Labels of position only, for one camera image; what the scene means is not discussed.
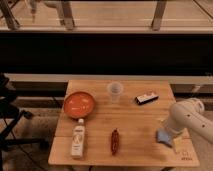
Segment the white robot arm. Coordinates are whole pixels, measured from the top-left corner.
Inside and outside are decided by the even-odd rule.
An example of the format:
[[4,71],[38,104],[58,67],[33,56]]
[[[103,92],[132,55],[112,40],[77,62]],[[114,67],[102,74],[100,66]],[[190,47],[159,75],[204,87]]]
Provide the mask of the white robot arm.
[[213,121],[204,116],[205,106],[198,98],[175,102],[162,126],[172,140],[178,139],[185,128],[191,129],[213,144]]

